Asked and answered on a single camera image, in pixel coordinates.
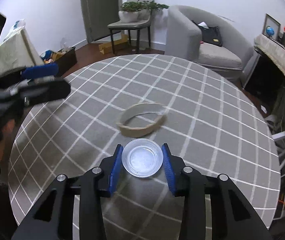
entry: cardboard box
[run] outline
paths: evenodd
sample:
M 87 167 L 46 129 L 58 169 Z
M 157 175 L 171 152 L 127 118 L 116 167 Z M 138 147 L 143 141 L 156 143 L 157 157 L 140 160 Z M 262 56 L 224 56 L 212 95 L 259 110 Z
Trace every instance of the cardboard box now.
M 121 33 L 121 39 L 114 41 L 115 50 L 124 49 L 128 47 L 128 35 Z M 99 50 L 102 54 L 112 52 L 111 41 L 99 44 Z
M 55 60 L 59 67 L 58 74 L 56 77 L 61 77 L 64 73 L 67 72 L 72 66 L 77 63 L 77 57 L 75 52 L 76 47 L 72 47 L 72 49 L 65 54 L 62 54 L 60 57 Z

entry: gray plaid tablecloth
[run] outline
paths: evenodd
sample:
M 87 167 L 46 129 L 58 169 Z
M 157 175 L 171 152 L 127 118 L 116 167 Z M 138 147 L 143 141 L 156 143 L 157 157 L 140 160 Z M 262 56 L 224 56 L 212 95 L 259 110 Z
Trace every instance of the gray plaid tablecloth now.
M 167 107 L 167 120 L 147 136 L 168 143 L 174 155 L 202 174 L 228 174 L 270 226 L 279 194 L 279 162 L 263 118 L 226 79 L 198 64 L 164 55 L 113 57 L 66 78 L 66 100 L 35 106 L 12 148 L 9 195 L 18 223 L 61 173 L 81 175 L 113 154 L 123 137 L 115 120 L 138 102 Z M 145 126 L 147 114 L 132 120 Z M 121 173 L 117 192 L 102 199 L 108 239 L 177 239 L 183 198 L 168 191 L 164 171 L 138 179 Z M 207 238 L 211 237 L 210 198 L 206 198 Z M 74 239 L 79 238 L 79 197 L 75 198 Z

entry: white paper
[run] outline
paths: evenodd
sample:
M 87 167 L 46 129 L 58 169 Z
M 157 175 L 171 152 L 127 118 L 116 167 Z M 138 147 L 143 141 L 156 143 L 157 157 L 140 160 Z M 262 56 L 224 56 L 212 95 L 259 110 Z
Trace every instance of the white paper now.
M 209 29 L 208 25 L 205 22 L 201 22 L 198 26 L 204 27 L 205 29 Z
M 261 110 L 266 114 L 267 113 L 267 109 L 263 106 L 261 106 Z

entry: sofa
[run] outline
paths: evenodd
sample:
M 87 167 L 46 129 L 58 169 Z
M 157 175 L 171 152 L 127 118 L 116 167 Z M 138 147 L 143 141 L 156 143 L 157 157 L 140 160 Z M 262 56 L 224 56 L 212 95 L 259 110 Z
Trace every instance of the sofa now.
M 202 33 L 192 22 L 218 26 L 223 46 L 200 44 Z M 237 80 L 252 57 L 253 45 L 230 23 L 198 8 L 174 5 L 168 10 L 165 55 L 181 57 L 199 63 L 228 80 Z

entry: plastic lid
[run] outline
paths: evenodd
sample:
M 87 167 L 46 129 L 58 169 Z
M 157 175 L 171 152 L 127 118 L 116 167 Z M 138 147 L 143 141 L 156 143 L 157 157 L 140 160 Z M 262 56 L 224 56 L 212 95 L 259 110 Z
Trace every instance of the plastic lid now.
M 149 139 L 135 139 L 128 143 L 122 153 L 122 163 L 133 176 L 147 178 L 161 167 L 163 153 L 158 144 Z

